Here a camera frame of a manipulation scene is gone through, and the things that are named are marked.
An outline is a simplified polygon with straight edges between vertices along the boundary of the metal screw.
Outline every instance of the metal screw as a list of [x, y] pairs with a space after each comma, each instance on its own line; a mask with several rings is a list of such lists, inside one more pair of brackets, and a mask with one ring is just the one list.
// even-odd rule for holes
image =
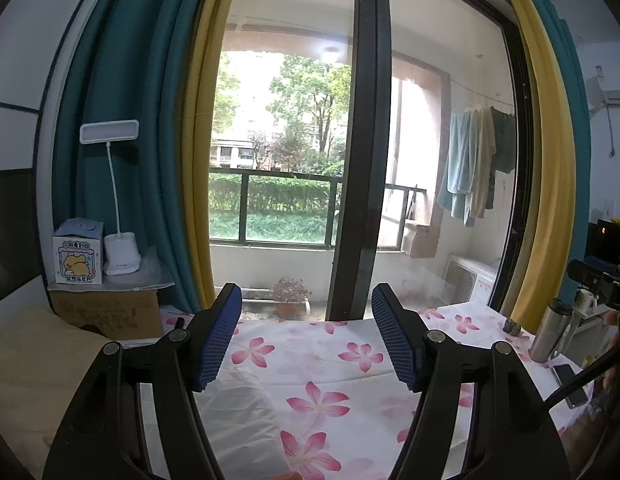
[[108, 343], [103, 347], [103, 353], [105, 355], [114, 355], [117, 352], [118, 352], [117, 343]]
[[505, 341], [498, 341], [494, 348], [497, 352], [503, 355], [508, 355], [510, 352], [512, 352], [512, 346], [510, 346]]
[[427, 338], [433, 343], [443, 343], [445, 341], [445, 334], [440, 330], [430, 330], [427, 333]]
[[168, 334], [168, 339], [170, 341], [183, 341], [187, 337], [187, 330], [183, 330], [182, 328], [175, 328]]

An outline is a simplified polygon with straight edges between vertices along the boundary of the yellow cartoon puppy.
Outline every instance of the yellow cartoon puppy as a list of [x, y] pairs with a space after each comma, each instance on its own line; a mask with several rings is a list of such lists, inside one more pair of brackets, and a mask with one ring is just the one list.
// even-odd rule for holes
[[90, 267], [86, 264], [85, 254], [81, 256], [69, 254], [63, 261], [63, 266], [67, 269], [67, 274], [73, 274], [74, 276], [90, 275]]

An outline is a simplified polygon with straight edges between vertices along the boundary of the beige cushion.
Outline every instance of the beige cushion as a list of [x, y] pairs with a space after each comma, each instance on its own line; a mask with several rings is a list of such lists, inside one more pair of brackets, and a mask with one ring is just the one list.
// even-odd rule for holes
[[36, 478], [74, 392], [108, 339], [33, 307], [0, 330], [0, 432]]

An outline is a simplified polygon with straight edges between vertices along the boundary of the hand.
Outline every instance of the hand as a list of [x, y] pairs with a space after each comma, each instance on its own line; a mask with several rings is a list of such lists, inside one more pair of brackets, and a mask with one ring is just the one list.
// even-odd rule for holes
[[274, 476], [269, 480], [303, 480], [299, 473], [285, 473], [279, 476]]
[[[619, 315], [620, 312], [615, 310], [613, 312], [608, 312], [606, 313], [605, 317], [604, 317], [604, 322], [606, 323], [606, 325], [610, 325], [610, 326], [617, 326], [619, 324]], [[616, 345], [616, 343], [619, 341], [619, 332], [617, 332], [613, 338], [610, 340], [610, 343], [608, 344], [608, 347], [606, 348], [606, 350], [610, 350], [612, 347], [614, 347]], [[610, 389], [610, 386], [612, 386], [612, 381], [616, 376], [616, 366], [613, 366], [612, 368], [609, 368], [608, 370], [606, 370], [605, 375], [603, 376], [603, 387], [605, 389]]]

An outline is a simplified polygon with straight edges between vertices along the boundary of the stainless steel bottle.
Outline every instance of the stainless steel bottle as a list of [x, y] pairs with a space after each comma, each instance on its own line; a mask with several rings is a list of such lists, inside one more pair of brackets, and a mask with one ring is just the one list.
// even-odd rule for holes
[[554, 298], [546, 308], [535, 340], [530, 347], [530, 359], [537, 363], [548, 361], [562, 333], [570, 322], [572, 307], [559, 298]]

